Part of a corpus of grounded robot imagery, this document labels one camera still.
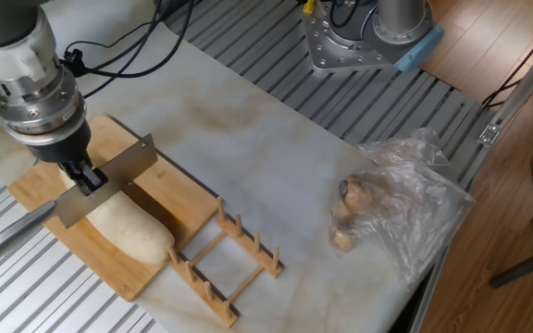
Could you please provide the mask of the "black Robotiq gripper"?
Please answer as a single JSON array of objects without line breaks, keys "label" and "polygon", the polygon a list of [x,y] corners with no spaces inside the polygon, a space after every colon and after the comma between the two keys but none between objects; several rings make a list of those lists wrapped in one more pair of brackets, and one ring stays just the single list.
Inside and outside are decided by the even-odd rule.
[{"label": "black Robotiq gripper", "polygon": [[81,192],[90,195],[108,182],[108,178],[100,169],[85,160],[89,158],[87,146],[90,139],[90,127],[84,122],[74,133],[60,142],[44,146],[28,145],[28,149],[44,162],[59,163],[59,167],[80,187]]}]

